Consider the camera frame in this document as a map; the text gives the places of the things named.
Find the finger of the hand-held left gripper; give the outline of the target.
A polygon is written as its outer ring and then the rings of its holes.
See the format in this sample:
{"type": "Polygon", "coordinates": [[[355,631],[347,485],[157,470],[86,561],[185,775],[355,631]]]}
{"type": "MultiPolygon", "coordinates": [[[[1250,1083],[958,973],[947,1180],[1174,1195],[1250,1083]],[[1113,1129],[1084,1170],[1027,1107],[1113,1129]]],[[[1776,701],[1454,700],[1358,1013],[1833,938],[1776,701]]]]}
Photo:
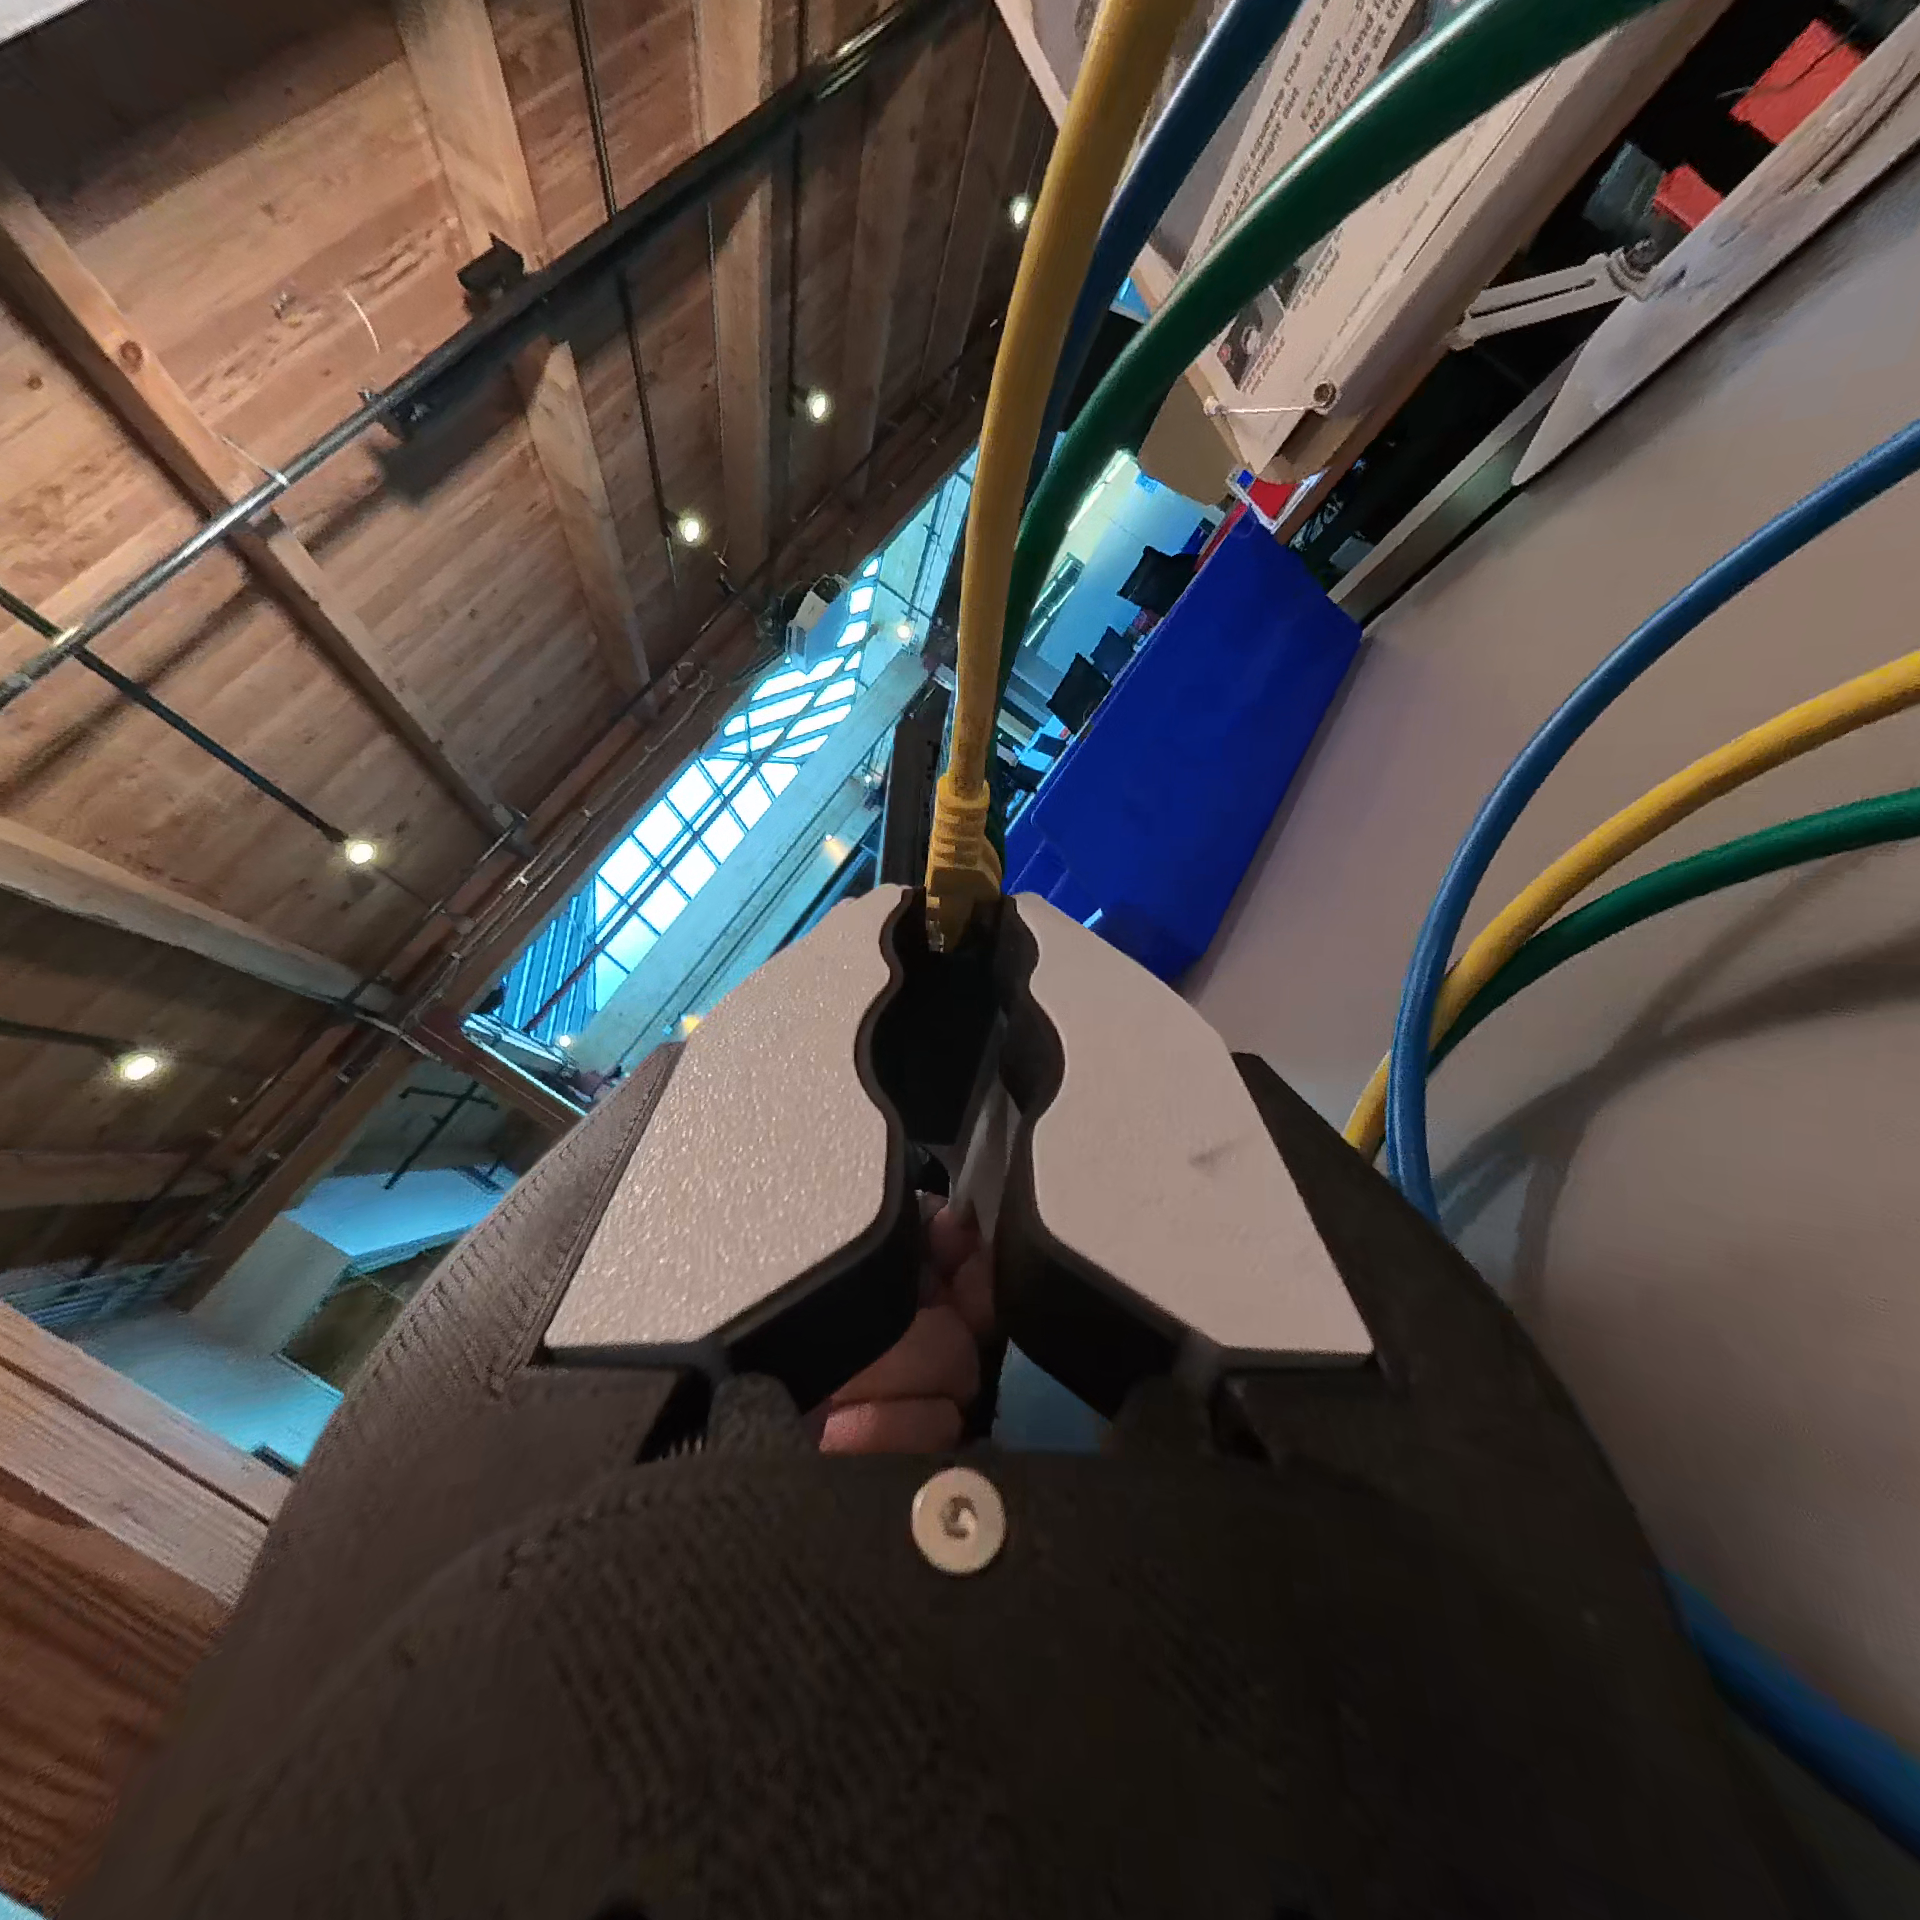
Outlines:
{"type": "Polygon", "coordinates": [[[994,1250],[1001,1198],[1013,1161],[1017,1107],[1008,1094],[982,1094],[964,1154],[952,1181],[952,1212],[964,1219],[979,1242],[994,1250]]]}

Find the metal ceiling pipe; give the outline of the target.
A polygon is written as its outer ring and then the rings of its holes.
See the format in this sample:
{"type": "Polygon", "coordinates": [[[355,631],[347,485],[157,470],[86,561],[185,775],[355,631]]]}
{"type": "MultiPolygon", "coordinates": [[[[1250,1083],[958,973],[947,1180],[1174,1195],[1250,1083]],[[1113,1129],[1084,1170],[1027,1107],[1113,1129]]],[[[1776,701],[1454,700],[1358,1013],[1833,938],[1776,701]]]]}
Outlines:
{"type": "Polygon", "coordinates": [[[386,390],[365,390],[355,413],[289,457],[282,469],[264,470],[264,482],[251,492],[234,495],[222,481],[226,446],[181,395],[173,380],[160,367],[152,370],[154,380],[147,382],[107,364],[100,389],[136,439],[197,505],[210,509],[210,517],[189,540],[107,596],[77,627],[61,631],[40,655],[12,670],[4,676],[4,701],[49,676],[54,665],[77,655],[83,644],[94,643],[157,587],[197,565],[214,543],[235,543],[241,558],[307,625],[349,683],[364,691],[396,732],[430,733],[433,722],[425,708],[377,652],[369,627],[332,591],[321,565],[276,517],[276,505],[293,485],[322,469],[372,426],[405,426],[417,380],[406,374],[386,390]]]}

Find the ceiling spotlights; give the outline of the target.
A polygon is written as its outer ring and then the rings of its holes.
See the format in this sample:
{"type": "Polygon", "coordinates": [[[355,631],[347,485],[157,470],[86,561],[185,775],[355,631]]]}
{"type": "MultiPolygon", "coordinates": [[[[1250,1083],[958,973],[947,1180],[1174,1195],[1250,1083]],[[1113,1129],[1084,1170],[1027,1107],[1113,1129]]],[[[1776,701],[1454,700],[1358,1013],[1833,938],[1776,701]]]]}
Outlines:
{"type": "MultiPolygon", "coordinates": [[[[73,454],[57,580],[86,612],[268,482],[453,332],[465,244],[425,158],[165,182],[51,207],[208,433],[192,498],[107,401],[73,454]]],[[[321,817],[169,771],[140,859],[259,930],[371,966],[458,866],[531,820],[692,631],[752,587],[726,466],[747,452],[716,307],[733,230],[692,207],[564,343],[534,340],[397,433],[372,426],[100,643],[321,817]]]]}

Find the person's left hand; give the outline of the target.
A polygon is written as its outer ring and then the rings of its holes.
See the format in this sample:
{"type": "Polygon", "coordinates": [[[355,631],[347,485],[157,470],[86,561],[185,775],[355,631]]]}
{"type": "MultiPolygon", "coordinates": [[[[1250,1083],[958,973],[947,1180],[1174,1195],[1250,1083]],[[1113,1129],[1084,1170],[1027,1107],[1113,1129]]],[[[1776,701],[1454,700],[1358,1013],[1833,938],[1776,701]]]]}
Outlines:
{"type": "Polygon", "coordinates": [[[993,1249],[972,1209],[920,1198],[920,1308],[899,1342],[809,1415],[826,1455],[958,1450],[996,1340],[993,1249]]]}

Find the wooden post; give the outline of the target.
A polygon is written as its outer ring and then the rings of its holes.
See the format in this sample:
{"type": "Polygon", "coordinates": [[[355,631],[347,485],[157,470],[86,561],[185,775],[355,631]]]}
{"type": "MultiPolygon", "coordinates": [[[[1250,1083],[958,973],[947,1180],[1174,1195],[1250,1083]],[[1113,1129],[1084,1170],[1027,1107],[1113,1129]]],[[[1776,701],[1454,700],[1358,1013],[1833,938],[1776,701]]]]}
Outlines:
{"type": "Polygon", "coordinates": [[[291,1476],[3,1310],[3,1890],[57,1914],[171,1727],[291,1476]]]}

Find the black network switch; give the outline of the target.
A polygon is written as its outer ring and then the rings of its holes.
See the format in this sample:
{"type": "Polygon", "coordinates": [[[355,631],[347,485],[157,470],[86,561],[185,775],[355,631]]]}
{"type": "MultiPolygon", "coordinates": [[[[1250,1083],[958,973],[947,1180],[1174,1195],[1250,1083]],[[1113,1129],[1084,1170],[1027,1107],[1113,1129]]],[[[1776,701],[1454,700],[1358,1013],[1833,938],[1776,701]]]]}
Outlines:
{"type": "MultiPolygon", "coordinates": [[[[902,708],[881,807],[878,885],[924,882],[952,693],[930,679],[902,708]]],[[[873,1043],[882,1090],[915,1146],[958,1148],[1001,1004],[994,985],[1000,911],[982,907],[958,949],[932,950],[924,906],[893,930],[902,966],[873,1043]]]]}

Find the blue plastic bin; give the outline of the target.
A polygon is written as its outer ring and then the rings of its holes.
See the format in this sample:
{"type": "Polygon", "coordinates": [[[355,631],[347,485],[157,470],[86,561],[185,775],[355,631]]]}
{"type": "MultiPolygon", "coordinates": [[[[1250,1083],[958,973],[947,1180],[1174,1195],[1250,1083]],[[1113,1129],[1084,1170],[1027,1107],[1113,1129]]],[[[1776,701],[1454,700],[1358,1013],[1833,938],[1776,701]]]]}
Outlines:
{"type": "Polygon", "coordinates": [[[1177,981],[1211,947],[1361,627],[1242,519],[1008,826],[1001,886],[1177,981]]]}

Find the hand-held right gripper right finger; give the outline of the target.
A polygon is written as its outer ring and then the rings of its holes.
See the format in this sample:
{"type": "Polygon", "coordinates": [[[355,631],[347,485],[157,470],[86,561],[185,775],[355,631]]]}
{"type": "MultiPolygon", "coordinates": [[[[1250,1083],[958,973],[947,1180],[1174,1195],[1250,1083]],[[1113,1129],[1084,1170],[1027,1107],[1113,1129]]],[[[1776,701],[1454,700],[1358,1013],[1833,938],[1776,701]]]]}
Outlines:
{"type": "Polygon", "coordinates": [[[1148,1381],[1356,1370],[1372,1331],[1246,1075],[1168,982],[1041,897],[1000,918],[996,1310],[1098,1412],[1148,1381]]]}

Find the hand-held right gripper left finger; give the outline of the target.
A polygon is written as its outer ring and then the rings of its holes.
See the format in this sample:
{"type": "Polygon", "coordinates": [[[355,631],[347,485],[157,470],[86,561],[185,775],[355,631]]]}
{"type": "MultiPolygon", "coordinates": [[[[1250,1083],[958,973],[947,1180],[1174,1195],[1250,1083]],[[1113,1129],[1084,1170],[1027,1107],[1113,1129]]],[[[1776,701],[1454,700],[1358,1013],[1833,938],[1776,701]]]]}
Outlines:
{"type": "Polygon", "coordinates": [[[554,1363],[768,1377],[818,1405],[907,1331],[921,1214],[873,1034],[910,906],[837,906],[692,1031],[544,1331],[554,1363]]]}

